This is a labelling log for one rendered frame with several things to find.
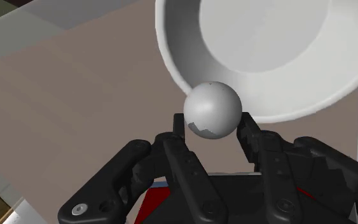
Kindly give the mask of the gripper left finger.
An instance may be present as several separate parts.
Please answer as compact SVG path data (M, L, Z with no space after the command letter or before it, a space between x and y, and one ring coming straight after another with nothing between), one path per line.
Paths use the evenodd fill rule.
M154 180L166 177L169 196L139 224L228 224L228 210L184 138L184 117L173 130L128 142L58 211L59 224L125 224Z

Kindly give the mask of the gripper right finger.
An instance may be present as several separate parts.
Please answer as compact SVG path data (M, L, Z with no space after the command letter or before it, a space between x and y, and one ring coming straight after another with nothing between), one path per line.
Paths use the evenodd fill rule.
M237 139L261 174L268 224L355 224L358 161L313 137L289 143L246 112Z

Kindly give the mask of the grey ball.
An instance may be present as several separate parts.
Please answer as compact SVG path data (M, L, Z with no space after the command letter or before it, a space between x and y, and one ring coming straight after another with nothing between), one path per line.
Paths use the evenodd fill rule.
M197 136L221 139L239 125L242 102L236 91L224 83L201 83L186 97L183 113L187 126Z

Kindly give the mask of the white bowl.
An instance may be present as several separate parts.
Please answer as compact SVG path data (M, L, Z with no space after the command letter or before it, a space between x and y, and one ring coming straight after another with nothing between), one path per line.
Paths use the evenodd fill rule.
M155 30L183 92L225 83L259 123L310 115L358 88L358 0L155 0Z

